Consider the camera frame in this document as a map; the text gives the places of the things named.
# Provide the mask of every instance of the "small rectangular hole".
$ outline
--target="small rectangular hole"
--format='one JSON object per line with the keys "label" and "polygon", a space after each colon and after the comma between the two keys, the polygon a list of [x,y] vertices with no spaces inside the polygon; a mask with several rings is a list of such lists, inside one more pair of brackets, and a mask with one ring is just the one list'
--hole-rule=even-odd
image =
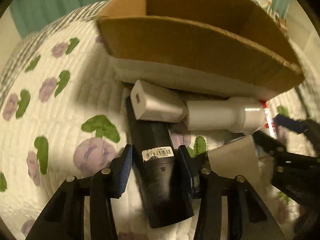
{"label": "small rectangular hole", "polygon": [[136,94],[136,99],[137,99],[137,102],[140,103],[140,97],[139,97],[139,94]]}

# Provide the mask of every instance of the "black cylinder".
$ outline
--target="black cylinder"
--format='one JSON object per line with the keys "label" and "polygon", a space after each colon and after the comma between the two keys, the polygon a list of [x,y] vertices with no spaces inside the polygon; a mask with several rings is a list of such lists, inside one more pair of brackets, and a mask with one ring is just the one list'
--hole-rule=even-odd
{"label": "black cylinder", "polygon": [[136,120],[130,98],[126,99],[126,107],[134,171],[151,228],[192,217],[190,198],[181,189],[180,169],[166,123]]}

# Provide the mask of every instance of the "barcode label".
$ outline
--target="barcode label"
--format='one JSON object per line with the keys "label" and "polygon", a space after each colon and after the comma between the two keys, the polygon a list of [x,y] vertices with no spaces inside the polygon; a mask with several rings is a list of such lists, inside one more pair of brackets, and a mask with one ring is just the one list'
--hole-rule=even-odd
{"label": "barcode label", "polygon": [[149,160],[165,158],[165,157],[173,157],[173,151],[170,146],[166,147],[158,147],[153,149],[148,149],[142,151],[142,158],[144,162]]}

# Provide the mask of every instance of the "purple flower pattern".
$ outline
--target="purple flower pattern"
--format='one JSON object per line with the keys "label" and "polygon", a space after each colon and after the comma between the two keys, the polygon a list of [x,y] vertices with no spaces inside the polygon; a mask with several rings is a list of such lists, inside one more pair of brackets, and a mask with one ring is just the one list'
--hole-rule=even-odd
{"label": "purple flower pattern", "polygon": [[57,87],[57,79],[47,78],[39,90],[39,99],[41,102],[47,102]]}
{"label": "purple flower pattern", "polygon": [[3,119],[5,119],[6,121],[10,121],[11,117],[17,111],[18,100],[18,95],[15,93],[9,96],[7,104],[5,105],[2,113]]}
{"label": "purple flower pattern", "polygon": [[84,140],[73,154],[73,163],[85,177],[109,166],[116,156],[115,148],[102,138]]}
{"label": "purple flower pattern", "polygon": [[24,224],[22,225],[20,231],[21,231],[21,233],[24,234],[25,237],[29,234],[29,232],[35,222],[36,221],[33,218],[31,218],[31,219],[28,219],[26,222],[24,222]]}
{"label": "purple flower pattern", "polygon": [[61,57],[67,51],[69,44],[65,42],[57,43],[52,49],[52,56],[55,58]]}
{"label": "purple flower pattern", "polygon": [[183,122],[170,124],[169,133],[174,149],[178,149],[180,145],[190,146],[191,132]]}
{"label": "purple flower pattern", "polygon": [[137,234],[133,232],[119,233],[118,240],[149,240],[145,234]]}
{"label": "purple flower pattern", "polygon": [[32,179],[35,186],[40,186],[40,172],[39,172],[39,164],[37,160],[37,155],[35,152],[30,151],[28,152],[27,157],[27,165],[28,165],[28,174],[29,177]]}

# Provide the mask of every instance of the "metal screw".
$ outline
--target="metal screw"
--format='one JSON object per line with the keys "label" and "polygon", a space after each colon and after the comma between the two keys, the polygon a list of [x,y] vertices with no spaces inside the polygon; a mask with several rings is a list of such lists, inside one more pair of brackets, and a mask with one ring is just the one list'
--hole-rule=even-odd
{"label": "metal screw", "polygon": [[202,168],[201,169],[201,173],[202,174],[205,174],[205,175],[208,175],[211,171],[208,169],[208,168]]}
{"label": "metal screw", "polygon": [[278,172],[284,172],[284,167],[278,166],[277,171],[278,171]]}
{"label": "metal screw", "polygon": [[74,180],[75,180],[75,176],[72,176],[72,175],[66,178],[67,182],[73,182]]}
{"label": "metal screw", "polygon": [[104,168],[103,170],[101,170],[101,173],[106,175],[109,174],[111,172],[111,170],[109,168]]}
{"label": "metal screw", "polygon": [[245,177],[244,176],[237,176],[237,181],[239,182],[245,182]]}
{"label": "metal screw", "polygon": [[284,152],[284,148],[283,147],[277,147],[277,151],[278,152]]}

